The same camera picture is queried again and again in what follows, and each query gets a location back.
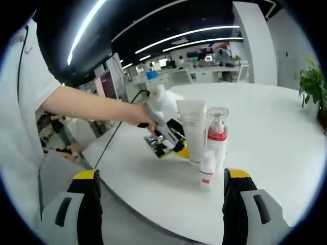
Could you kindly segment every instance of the floor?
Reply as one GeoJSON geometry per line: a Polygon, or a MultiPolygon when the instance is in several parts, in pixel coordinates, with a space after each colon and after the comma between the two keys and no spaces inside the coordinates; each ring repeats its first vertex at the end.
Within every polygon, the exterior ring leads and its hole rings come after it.
{"type": "MultiPolygon", "coordinates": [[[[62,148],[63,142],[60,137],[53,135],[47,147],[62,148]]],[[[104,244],[110,245],[187,245],[199,244],[177,238],[174,235],[164,233],[149,222],[132,213],[125,204],[112,195],[108,188],[101,186],[102,214],[102,236],[104,244]]]]}

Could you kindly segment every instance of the green leaf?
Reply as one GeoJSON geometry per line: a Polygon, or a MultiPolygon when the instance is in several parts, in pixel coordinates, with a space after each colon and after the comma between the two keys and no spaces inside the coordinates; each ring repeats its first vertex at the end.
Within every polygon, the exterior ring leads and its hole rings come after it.
{"type": "Polygon", "coordinates": [[[307,61],[310,65],[312,65],[312,67],[315,67],[315,63],[313,63],[313,61],[312,61],[311,59],[306,58],[306,61],[307,61]]]}
{"type": "Polygon", "coordinates": [[[310,99],[310,95],[307,95],[306,99],[305,99],[305,104],[307,104],[309,102],[310,99]]]}

